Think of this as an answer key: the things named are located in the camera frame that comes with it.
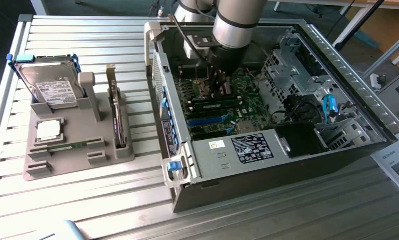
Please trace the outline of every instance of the black ring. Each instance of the black ring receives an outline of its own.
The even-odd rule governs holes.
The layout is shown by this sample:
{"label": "black ring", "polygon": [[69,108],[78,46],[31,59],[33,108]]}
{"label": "black ring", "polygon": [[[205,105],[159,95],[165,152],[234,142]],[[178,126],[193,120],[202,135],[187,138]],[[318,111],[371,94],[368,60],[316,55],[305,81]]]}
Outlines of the black ring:
{"label": "black ring", "polygon": [[[199,14],[198,10],[197,9],[193,9],[190,7],[187,7],[181,1],[178,2],[179,6],[187,11],[187,12],[191,12],[193,14]],[[205,11],[201,11],[203,14],[209,13],[211,10],[205,10]]]}
{"label": "black ring", "polygon": [[217,16],[219,17],[219,19],[221,19],[226,24],[229,24],[230,26],[234,26],[234,27],[237,27],[237,28],[241,28],[241,29],[252,29],[252,28],[254,28],[254,27],[257,26],[257,24],[258,24],[258,23],[256,23],[256,24],[247,24],[247,25],[245,25],[245,24],[239,24],[239,23],[237,23],[237,22],[233,22],[233,21],[230,21],[229,19],[226,19],[226,18],[221,15],[219,12],[217,12]]}

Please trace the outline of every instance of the metal slatted surface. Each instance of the metal slatted surface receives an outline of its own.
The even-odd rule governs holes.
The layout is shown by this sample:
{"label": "metal slatted surface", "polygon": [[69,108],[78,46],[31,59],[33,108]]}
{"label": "metal slatted surface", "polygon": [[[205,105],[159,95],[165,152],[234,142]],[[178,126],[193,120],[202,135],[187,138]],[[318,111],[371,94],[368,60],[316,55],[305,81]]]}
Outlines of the metal slatted surface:
{"label": "metal slatted surface", "polygon": [[155,18],[32,20],[20,52],[75,52],[98,92],[104,65],[116,64],[136,158],[24,182],[29,96],[13,80],[0,128],[0,239],[33,239],[31,232],[56,219],[75,221],[88,239],[399,239],[399,189],[369,158],[321,178],[171,213],[142,60],[147,21]]}

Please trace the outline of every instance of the warning label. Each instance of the warning label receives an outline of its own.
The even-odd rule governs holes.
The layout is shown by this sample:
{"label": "warning label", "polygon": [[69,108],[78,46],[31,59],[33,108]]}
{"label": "warning label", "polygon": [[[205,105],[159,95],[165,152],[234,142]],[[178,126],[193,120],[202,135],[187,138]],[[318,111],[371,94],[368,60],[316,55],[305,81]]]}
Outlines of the warning label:
{"label": "warning label", "polygon": [[48,105],[71,104],[76,102],[68,81],[36,83],[37,90]]}
{"label": "warning label", "polygon": [[243,164],[273,158],[273,154],[262,134],[235,137],[231,139],[231,143],[239,162]]}

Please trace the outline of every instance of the green circuit board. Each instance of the green circuit board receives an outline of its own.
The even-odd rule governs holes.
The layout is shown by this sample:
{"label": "green circuit board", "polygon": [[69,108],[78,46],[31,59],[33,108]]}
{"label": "green circuit board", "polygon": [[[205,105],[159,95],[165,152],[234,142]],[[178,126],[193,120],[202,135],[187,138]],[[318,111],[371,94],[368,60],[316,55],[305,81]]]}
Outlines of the green circuit board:
{"label": "green circuit board", "polygon": [[[234,72],[230,77],[230,97],[217,98],[211,103],[197,103],[193,106],[193,101],[201,102],[207,99],[201,86],[205,80],[205,78],[179,79],[175,83],[191,138],[201,140],[262,130],[269,123],[269,115],[253,77],[241,70]],[[222,122],[189,125],[190,121],[222,116],[225,119]]]}

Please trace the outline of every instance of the gray 3d-printed holder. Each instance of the gray 3d-printed holder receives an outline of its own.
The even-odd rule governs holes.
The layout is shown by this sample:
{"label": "gray 3d-printed holder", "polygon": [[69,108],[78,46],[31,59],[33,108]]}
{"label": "gray 3d-printed holder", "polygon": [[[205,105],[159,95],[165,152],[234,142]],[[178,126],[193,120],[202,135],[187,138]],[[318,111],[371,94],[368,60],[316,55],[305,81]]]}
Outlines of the gray 3d-printed holder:
{"label": "gray 3d-printed holder", "polygon": [[[94,93],[94,74],[91,72],[79,73],[78,80],[87,93],[86,98],[76,100],[78,107],[57,109],[51,112],[45,104],[31,104],[23,171],[25,181],[134,160],[124,95],[120,95],[119,105],[122,106],[122,129],[126,147],[115,148],[107,94]],[[60,135],[56,139],[36,143],[36,125],[41,121],[51,120],[60,122]]]}

